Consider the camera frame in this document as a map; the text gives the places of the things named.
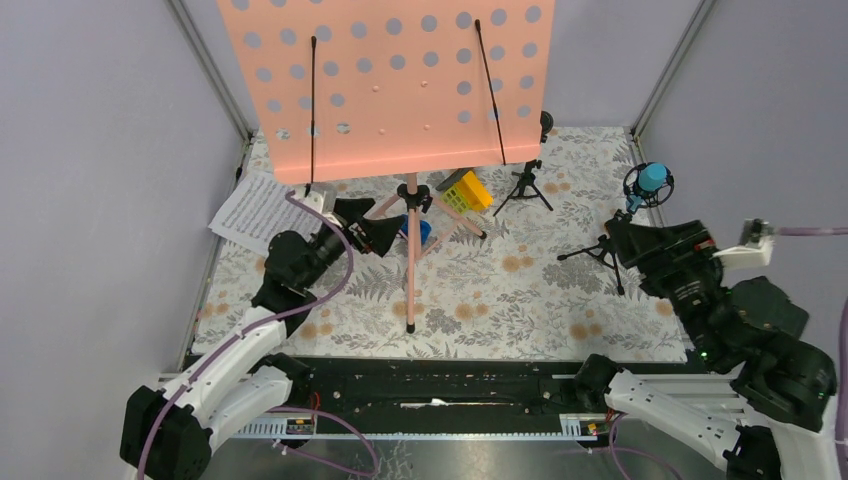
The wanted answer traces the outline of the sheet music page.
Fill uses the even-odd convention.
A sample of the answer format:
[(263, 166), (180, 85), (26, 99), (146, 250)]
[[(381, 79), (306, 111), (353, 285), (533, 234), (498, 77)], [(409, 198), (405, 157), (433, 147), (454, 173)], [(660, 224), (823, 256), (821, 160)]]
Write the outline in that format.
[(248, 172), (214, 215), (208, 228), (255, 254), (268, 255), (270, 241), (284, 231), (304, 239), (322, 222), (286, 200), (290, 189), (264, 171)]

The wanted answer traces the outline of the pink music stand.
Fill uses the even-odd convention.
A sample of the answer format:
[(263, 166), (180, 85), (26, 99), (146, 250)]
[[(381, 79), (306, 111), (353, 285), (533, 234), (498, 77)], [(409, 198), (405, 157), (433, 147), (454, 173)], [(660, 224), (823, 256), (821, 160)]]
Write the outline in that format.
[(373, 198), (419, 220), (418, 176), (524, 163), (541, 149), (551, 1), (222, 1), (275, 179)]

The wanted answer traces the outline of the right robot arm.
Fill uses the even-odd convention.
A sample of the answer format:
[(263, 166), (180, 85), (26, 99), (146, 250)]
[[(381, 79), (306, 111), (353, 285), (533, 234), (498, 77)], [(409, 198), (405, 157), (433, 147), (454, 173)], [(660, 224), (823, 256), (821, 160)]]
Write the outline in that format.
[(808, 313), (763, 276), (723, 285), (727, 270), (769, 263), (778, 230), (748, 220), (739, 242), (717, 247), (700, 221), (670, 227), (609, 220), (617, 261), (641, 289), (671, 304), (706, 369), (765, 418), (745, 426), (681, 402), (606, 356), (574, 378), (583, 410), (642, 420), (687, 445), (730, 479), (843, 479), (847, 475), (847, 360), (802, 339)]

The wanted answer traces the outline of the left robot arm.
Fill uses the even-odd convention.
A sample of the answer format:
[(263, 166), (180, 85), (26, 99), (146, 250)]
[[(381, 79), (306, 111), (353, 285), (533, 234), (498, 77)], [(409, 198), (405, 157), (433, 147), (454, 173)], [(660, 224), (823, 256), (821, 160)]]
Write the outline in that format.
[(285, 230), (268, 244), (262, 284), (234, 328), (193, 365), (128, 399), (119, 454), (140, 479), (198, 479), (216, 451), (263, 413), (299, 411), (311, 370), (274, 350), (328, 302), (353, 273), (356, 252), (384, 256), (405, 219), (368, 219), (372, 199), (340, 199), (328, 212), (292, 195), (320, 221), (309, 237)]

